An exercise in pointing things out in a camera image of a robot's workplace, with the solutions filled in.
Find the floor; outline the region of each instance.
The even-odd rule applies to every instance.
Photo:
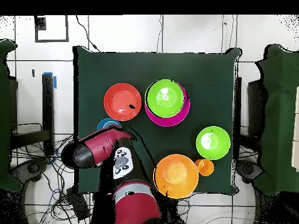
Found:
[[[260,78],[254,62],[263,59],[268,44],[277,43],[290,51],[299,49],[299,21],[296,16],[164,15],[162,33],[160,15],[78,16],[78,20],[86,27],[86,32],[75,16],[68,16],[69,42],[35,43],[33,16],[0,16],[0,39],[14,40],[18,45],[15,51],[8,54],[7,64],[10,75],[16,76],[19,82],[19,124],[42,123],[41,75],[52,72],[57,77],[57,88],[54,89],[57,146],[60,144],[58,141],[69,137],[74,131],[72,46],[85,46],[96,51],[88,42],[86,33],[101,51],[225,53],[230,47],[240,48],[242,55],[238,63],[238,76],[242,77],[241,125],[244,126],[241,132],[245,134],[248,126],[247,84]],[[46,16],[46,21],[47,30],[39,31],[39,39],[65,39],[65,16]],[[39,126],[34,124],[20,125],[18,132],[38,129]],[[29,151],[38,155],[40,149],[30,146]],[[14,150],[13,155],[12,167],[27,159],[24,150]],[[73,176],[70,170],[66,171],[63,176],[68,188],[72,186]],[[56,189],[60,182],[51,165],[45,175],[51,188]],[[187,202],[181,201],[178,213],[182,214],[187,224],[253,224],[255,197],[252,186],[244,184],[237,174],[235,185],[239,192],[233,196],[193,195],[189,199],[189,211]],[[53,198],[52,194],[45,176],[36,183],[30,182],[25,199],[30,224],[39,224],[43,212],[55,202],[55,195]],[[86,200],[92,209],[89,196]],[[49,218],[48,224],[70,223]]]

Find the blue bowl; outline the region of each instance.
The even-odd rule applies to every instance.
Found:
[[[110,125],[118,125],[121,128],[121,124],[112,118],[105,118],[104,120],[101,120],[98,126],[96,127],[96,130],[99,131],[103,128],[107,128]]]

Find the red bowl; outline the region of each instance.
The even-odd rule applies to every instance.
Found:
[[[104,96],[104,108],[115,120],[131,120],[141,109],[141,96],[132,85],[118,83],[107,90]]]

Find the small orange cup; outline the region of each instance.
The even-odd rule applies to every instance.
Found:
[[[199,159],[195,161],[195,165],[202,176],[209,176],[214,171],[214,164],[207,159]]]

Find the stacked bowls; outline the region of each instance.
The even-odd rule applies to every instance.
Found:
[[[186,118],[189,109],[190,98],[187,91],[173,80],[157,80],[145,93],[145,112],[157,125],[177,125]]]

